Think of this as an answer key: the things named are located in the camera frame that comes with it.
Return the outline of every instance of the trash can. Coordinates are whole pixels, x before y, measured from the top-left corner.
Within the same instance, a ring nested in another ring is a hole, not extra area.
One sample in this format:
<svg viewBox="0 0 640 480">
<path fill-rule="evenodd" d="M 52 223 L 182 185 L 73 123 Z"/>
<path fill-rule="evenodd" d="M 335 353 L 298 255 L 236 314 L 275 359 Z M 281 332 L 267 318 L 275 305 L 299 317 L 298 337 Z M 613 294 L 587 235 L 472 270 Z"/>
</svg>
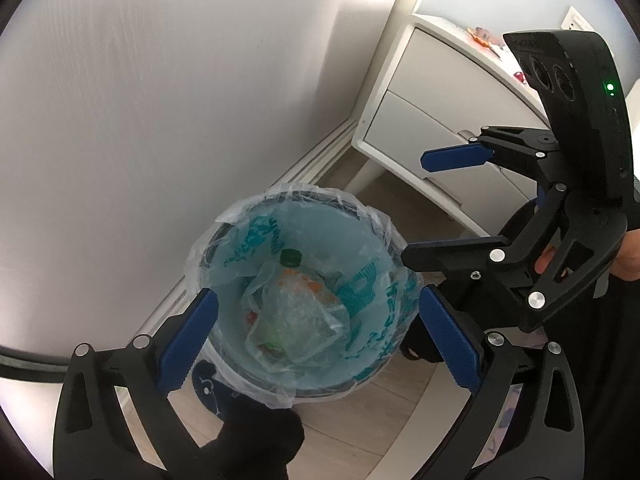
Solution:
<svg viewBox="0 0 640 480">
<path fill-rule="evenodd" d="M 270 408 L 348 394 L 417 313 L 422 277 L 402 265 L 405 245 L 385 214 L 340 190 L 283 184 L 237 202 L 185 266 L 189 293 L 209 287 L 220 302 L 201 357 Z"/>
</svg>

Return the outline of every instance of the drawer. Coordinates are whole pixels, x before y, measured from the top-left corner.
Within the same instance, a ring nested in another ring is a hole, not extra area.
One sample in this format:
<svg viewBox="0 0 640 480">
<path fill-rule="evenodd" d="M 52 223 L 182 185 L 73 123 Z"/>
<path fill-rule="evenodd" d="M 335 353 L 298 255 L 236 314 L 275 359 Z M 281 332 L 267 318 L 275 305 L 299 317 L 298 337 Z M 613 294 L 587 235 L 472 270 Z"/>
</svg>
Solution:
<svg viewBox="0 0 640 480">
<path fill-rule="evenodd" d="M 423 170 L 420 156 L 425 150 L 465 141 L 392 92 L 385 93 L 364 140 L 420 179 L 431 181 L 491 234 L 526 202 L 493 164 L 439 173 Z"/>
<path fill-rule="evenodd" d="M 421 30 L 402 54 L 388 89 L 452 132 L 481 126 L 546 124 L 500 80 L 459 51 Z"/>
</svg>

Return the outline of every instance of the finger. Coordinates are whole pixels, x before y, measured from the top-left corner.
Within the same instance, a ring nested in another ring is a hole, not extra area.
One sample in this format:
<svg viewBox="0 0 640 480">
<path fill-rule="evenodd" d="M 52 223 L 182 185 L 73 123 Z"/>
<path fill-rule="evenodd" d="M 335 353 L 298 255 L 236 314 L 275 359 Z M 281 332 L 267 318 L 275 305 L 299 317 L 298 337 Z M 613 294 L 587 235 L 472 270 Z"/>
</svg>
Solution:
<svg viewBox="0 0 640 480">
<path fill-rule="evenodd" d="M 538 273 L 542 274 L 545 272 L 546 266 L 551 262 L 554 255 L 556 254 L 555 247 L 547 247 L 540 257 L 536 260 L 536 263 L 533 265 L 533 269 Z"/>
</svg>

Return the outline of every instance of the silver screw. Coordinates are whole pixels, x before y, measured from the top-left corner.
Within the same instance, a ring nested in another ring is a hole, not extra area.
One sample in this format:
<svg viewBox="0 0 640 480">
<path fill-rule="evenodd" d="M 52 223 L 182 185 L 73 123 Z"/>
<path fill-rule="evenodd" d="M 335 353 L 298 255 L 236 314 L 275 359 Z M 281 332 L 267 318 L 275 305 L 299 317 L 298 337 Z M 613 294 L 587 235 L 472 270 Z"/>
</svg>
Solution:
<svg viewBox="0 0 640 480">
<path fill-rule="evenodd" d="M 558 355 L 560 352 L 562 352 L 562 347 L 555 341 L 549 341 L 549 344 L 546 345 L 546 347 L 549 348 L 549 351 L 552 354 Z"/>
<path fill-rule="evenodd" d="M 76 346 L 76 355 L 78 357 L 82 357 L 83 355 L 87 355 L 89 353 L 89 345 L 87 343 L 82 343 Z"/>
<path fill-rule="evenodd" d="M 133 338 L 134 348 L 146 348 L 149 343 L 151 343 L 151 338 L 146 334 L 137 335 Z"/>
<path fill-rule="evenodd" d="M 532 292 L 529 294 L 527 301 L 529 301 L 529 306 L 531 308 L 542 308 L 545 306 L 545 295 L 542 294 L 542 292 Z"/>
<path fill-rule="evenodd" d="M 502 346 L 504 345 L 504 336 L 497 332 L 491 332 L 487 337 L 487 340 L 493 346 Z"/>
<path fill-rule="evenodd" d="M 492 262 L 501 262 L 504 260 L 504 251 L 502 249 L 494 249 L 489 253 L 489 259 Z"/>
</svg>

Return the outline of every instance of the camera lens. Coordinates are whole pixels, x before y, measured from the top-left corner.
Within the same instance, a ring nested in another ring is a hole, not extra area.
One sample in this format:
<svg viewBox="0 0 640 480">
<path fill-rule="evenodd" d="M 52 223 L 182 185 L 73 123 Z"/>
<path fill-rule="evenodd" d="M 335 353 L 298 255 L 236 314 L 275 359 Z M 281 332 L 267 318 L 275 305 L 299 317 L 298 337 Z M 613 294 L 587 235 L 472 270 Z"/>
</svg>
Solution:
<svg viewBox="0 0 640 480">
<path fill-rule="evenodd" d="M 564 94 L 564 97 L 573 101 L 575 99 L 574 86 L 571 84 L 569 76 L 558 65 L 554 65 L 554 76 L 556 76 L 556 83 L 558 88 Z"/>
<path fill-rule="evenodd" d="M 518 64 L 525 74 L 527 74 L 529 77 L 533 77 L 533 72 L 531 71 L 529 63 L 527 63 L 523 58 L 519 57 Z"/>
<path fill-rule="evenodd" d="M 542 86 L 545 87 L 549 91 L 553 91 L 553 86 L 551 85 L 551 78 L 549 77 L 549 72 L 546 71 L 545 66 L 540 63 L 535 57 L 531 57 L 531 65 L 533 67 L 533 73 L 538 78 L 538 81 L 542 83 Z"/>
</svg>

